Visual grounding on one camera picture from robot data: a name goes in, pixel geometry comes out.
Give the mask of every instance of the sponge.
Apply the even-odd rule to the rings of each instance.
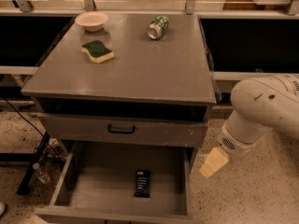
[[[199,172],[205,178],[210,178],[229,161],[228,154],[220,147],[214,147],[207,155],[205,163]]]
[[[106,48],[99,40],[82,45],[82,52],[87,53],[94,63],[102,63],[114,57],[113,51]]]

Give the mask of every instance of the soda can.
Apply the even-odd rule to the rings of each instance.
[[[168,18],[166,16],[159,16],[155,18],[148,28],[148,35],[153,40],[160,39],[166,32],[169,25]]]

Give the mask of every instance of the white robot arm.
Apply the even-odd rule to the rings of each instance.
[[[234,86],[231,102],[234,111],[218,135],[227,153],[247,153],[271,129],[299,139],[299,78],[281,75],[242,80]]]

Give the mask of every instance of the terrazzo floor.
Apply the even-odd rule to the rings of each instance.
[[[30,102],[12,102],[21,113],[43,131]],[[192,216],[195,224],[297,224],[299,223],[299,141],[271,131],[256,148],[230,162],[209,179],[199,168],[217,140],[217,133],[233,109],[214,107],[205,143],[191,171]],[[0,101],[0,152],[32,152],[40,134],[23,121],[5,102]],[[7,211],[1,224],[45,224],[34,214],[37,207],[50,203],[59,178],[57,164],[49,166],[50,185],[35,176],[26,196],[16,194],[26,172],[26,162],[0,162],[0,201]]]

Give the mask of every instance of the countertop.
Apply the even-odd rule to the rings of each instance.
[[[169,28],[151,40],[157,14],[108,13],[104,29],[74,24],[22,89],[42,97],[175,104],[215,104],[198,17],[167,15]],[[115,57],[93,63],[81,46],[101,40]]]

